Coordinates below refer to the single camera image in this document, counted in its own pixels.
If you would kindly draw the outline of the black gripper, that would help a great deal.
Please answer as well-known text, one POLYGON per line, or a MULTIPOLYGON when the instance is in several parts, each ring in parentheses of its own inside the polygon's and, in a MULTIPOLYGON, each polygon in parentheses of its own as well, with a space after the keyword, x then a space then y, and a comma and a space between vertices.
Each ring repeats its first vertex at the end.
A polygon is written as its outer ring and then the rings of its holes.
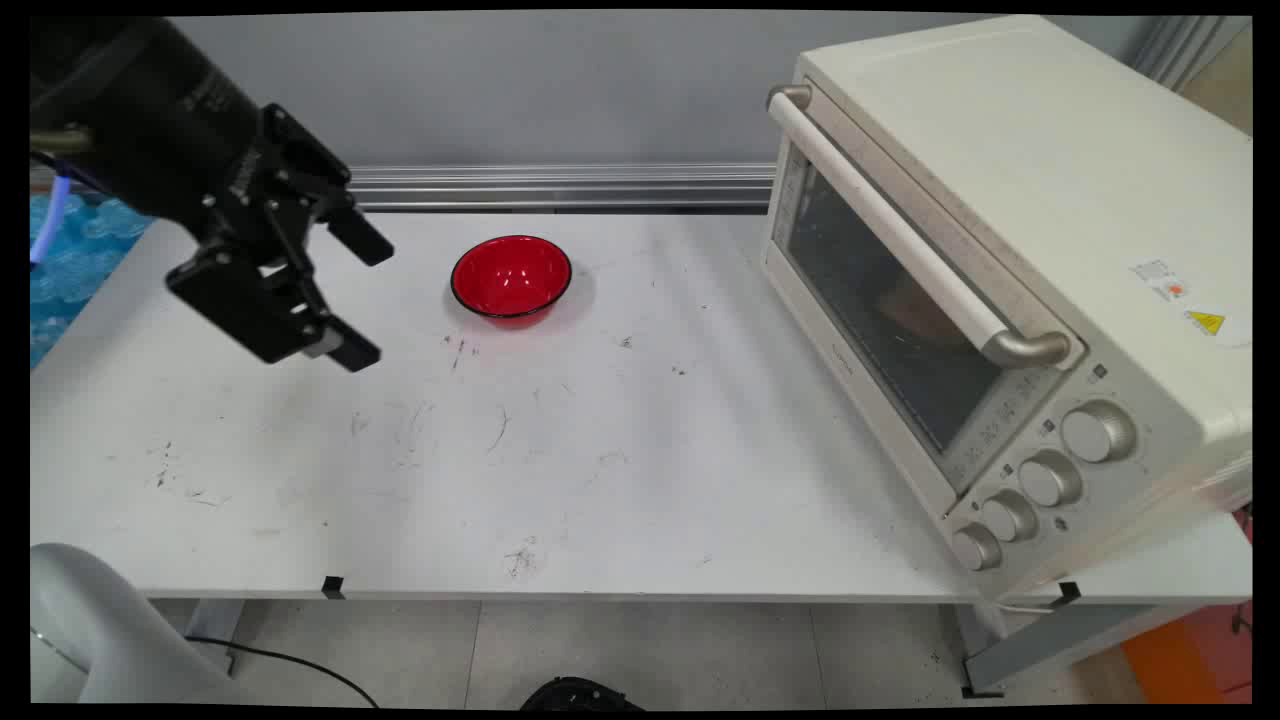
POLYGON ((278 104, 260 106, 172 22, 125 18, 95 58, 95 179, 204 246, 166 287, 266 364, 381 350, 328 306, 308 237, 323 225, 361 263, 394 255, 349 191, 349 168, 278 104), (253 263, 291 263, 262 274, 253 263))

